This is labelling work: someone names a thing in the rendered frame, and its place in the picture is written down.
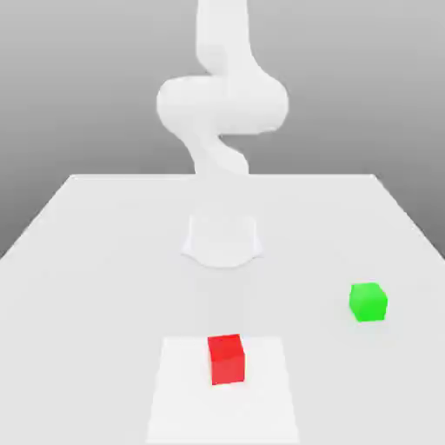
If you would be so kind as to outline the small green cube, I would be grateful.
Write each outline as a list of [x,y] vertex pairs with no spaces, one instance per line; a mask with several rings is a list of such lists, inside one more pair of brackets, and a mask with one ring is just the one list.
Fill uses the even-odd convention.
[[383,321],[388,307],[388,297],[377,282],[351,285],[349,308],[358,322]]

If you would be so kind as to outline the small red cube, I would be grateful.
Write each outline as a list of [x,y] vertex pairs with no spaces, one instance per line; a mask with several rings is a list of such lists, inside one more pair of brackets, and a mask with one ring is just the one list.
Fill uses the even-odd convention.
[[240,335],[209,336],[207,343],[211,383],[216,386],[243,382],[246,359]]

